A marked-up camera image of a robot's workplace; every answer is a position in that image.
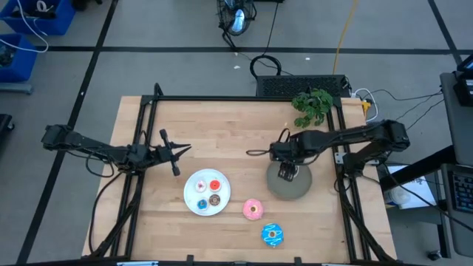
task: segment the green plant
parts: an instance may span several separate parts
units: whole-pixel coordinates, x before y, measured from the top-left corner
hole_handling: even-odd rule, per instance
[[[318,126],[324,122],[327,114],[333,105],[333,99],[328,92],[323,89],[312,89],[310,93],[301,92],[292,101],[293,107],[304,112],[304,117],[294,120],[294,125],[300,128],[306,128],[310,125],[312,119],[315,119],[314,125]]]

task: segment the wooden table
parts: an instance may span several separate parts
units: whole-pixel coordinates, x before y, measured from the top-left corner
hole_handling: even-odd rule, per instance
[[[140,97],[121,99],[112,145],[132,142],[139,102]],[[342,99],[342,103],[347,128],[365,124],[358,99]],[[333,114],[338,125],[335,110]],[[267,189],[267,155],[249,157],[245,153],[248,149],[267,149],[284,127],[296,133],[293,121],[298,115],[285,102],[158,102],[152,145],[162,144],[158,132],[166,129],[170,141],[191,143],[192,149],[178,163],[179,177],[172,175],[168,163],[146,171],[132,259],[182,261],[193,254],[196,261],[293,262],[295,256],[300,256],[303,262],[349,262],[341,206],[333,190],[336,174],[332,151],[326,150],[310,165],[313,184],[305,196],[295,201],[278,200]],[[327,123],[317,129],[328,131]],[[353,145],[352,151],[363,145],[366,144]],[[203,168],[221,171],[231,184],[231,200],[215,216],[197,216],[183,200],[186,180]],[[364,173],[377,178],[374,167],[367,166]],[[121,177],[106,189],[98,204],[95,248],[115,224],[123,180]],[[395,257],[379,185],[361,178],[357,182],[366,226],[385,251]],[[107,183],[103,179],[100,187]],[[244,218],[242,205],[249,198],[262,201],[263,219],[252,222]],[[277,248],[267,247],[260,239],[263,225],[270,222],[279,223],[285,233],[284,242]],[[122,239],[126,239],[127,231],[123,230]],[[361,259],[354,226],[353,231]],[[124,244],[122,240],[119,254],[123,253]],[[88,253],[86,245],[84,254]]]

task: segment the yellow cable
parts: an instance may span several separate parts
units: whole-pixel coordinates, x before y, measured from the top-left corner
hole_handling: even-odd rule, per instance
[[[345,33],[347,33],[348,25],[350,25],[353,13],[355,12],[355,9],[356,9],[357,5],[358,5],[358,0],[353,0],[352,8],[350,10],[350,14],[348,15],[347,22],[345,22],[345,27],[343,28],[343,31],[341,32],[340,41],[338,42],[337,52],[335,54],[335,62],[333,62],[332,75],[334,75],[335,71],[337,70],[338,54],[340,53],[340,47],[341,47],[341,44],[343,43],[343,39],[345,38]]]

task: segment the pink donut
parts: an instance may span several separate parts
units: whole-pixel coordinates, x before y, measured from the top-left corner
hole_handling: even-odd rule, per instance
[[[257,199],[249,199],[243,205],[243,215],[250,220],[258,220],[263,216],[263,205]]]

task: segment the white plate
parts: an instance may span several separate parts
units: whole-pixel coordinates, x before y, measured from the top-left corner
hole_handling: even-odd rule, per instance
[[[196,191],[196,184],[198,181],[204,181],[206,183],[206,189],[204,192],[197,192]],[[220,181],[220,190],[217,192],[212,192],[210,190],[210,181],[212,180],[219,180]],[[184,186],[184,201],[186,202],[187,208],[189,208],[193,213],[198,214],[200,216],[210,216],[218,214],[223,208],[228,204],[230,200],[230,183],[219,171],[215,169],[203,169],[197,171],[189,177]],[[201,199],[210,198],[211,195],[217,194],[220,197],[220,204],[217,206],[213,206],[208,203],[208,208],[205,210],[200,210],[197,207],[197,202]]]

